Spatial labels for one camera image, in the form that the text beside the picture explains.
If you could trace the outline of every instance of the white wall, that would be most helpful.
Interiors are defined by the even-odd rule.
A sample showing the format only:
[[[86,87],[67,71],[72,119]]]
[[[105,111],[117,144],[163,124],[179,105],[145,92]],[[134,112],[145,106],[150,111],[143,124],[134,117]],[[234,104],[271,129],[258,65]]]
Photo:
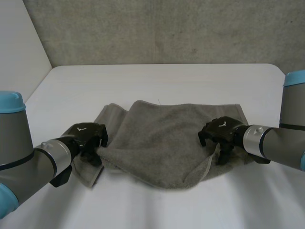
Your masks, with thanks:
[[[0,90],[24,101],[52,69],[22,0],[0,0]]]

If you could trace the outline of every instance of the folded towel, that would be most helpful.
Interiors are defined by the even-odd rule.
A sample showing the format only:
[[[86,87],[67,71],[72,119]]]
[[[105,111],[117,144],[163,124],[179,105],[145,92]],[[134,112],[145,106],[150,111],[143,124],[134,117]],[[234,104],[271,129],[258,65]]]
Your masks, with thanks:
[[[97,154],[106,168],[120,169],[160,188],[190,188],[202,180],[251,162],[235,147],[229,162],[217,165],[219,147],[212,141],[202,147],[198,132],[211,120],[229,116],[247,124],[240,105],[155,105],[135,102],[127,112],[118,105],[105,106],[95,122],[105,124],[107,148]],[[102,167],[95,168],[76,157],[73,173],[92,187]]]

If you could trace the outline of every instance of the white table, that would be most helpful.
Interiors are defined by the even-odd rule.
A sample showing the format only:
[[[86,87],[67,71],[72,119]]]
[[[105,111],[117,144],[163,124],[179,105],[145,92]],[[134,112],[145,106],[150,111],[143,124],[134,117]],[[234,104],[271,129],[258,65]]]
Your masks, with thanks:
[[[269,64],[62,66],[30,97],[34,145],[91,122],[104,105],[240,104],[251,124],[278,126],[284,74]],[[234,169],[186,191],[104,170],[93,189],[72,176],[45,186],[0,222],[16,229],[303,228],[305,173],[271,163]]]

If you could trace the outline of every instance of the light blue joint cap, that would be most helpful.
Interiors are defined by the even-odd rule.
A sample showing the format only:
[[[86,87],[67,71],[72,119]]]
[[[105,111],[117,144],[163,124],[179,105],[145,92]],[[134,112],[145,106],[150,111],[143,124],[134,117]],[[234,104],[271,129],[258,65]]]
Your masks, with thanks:
[[[305,70],[288,73],[285,77],[284,87],[305,83]]]
[[[305,171],[305,151],[303,152],[303,155],[301,157],[301,170]]]
[[[0,184],[0,219],[18,207],[19,202],[15,194],[4,184]]]
[[[20,93],[0,91],[0,114],[16,113],[23,110],[25,110],[25,104]]]

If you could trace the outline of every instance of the fabric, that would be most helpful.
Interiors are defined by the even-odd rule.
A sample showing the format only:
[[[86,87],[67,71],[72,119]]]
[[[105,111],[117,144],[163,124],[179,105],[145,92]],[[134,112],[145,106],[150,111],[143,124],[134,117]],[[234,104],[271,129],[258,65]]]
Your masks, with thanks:
[[[120,169],[159,188],[190,188],[251,162],[241,148],[229,162],[216,165],[219,147],[212,141],[202,147],[198,132],[211,120],[229,116],[247,124],[240,105],[155,105],[135,102],[127,112],[118,105],[106,106],[96,122],[106,124],[107,148],[97,154],[106,168]],[[102,168],[90,167],[78,157],[73,172],[92,187]]]
[[[115,104],[110,104],[105,106],[99,116],[95,119],[94,122],[106,125],[108,145],[114,139],[126,114],[127,111],[121,107]],[[80,155],[74,158],[71,165],[72,173],[87,187],[92,187],[94,185],[100,172],[104,168],[103,165],[99,167],[92,166],[90,163],[84,161]]]

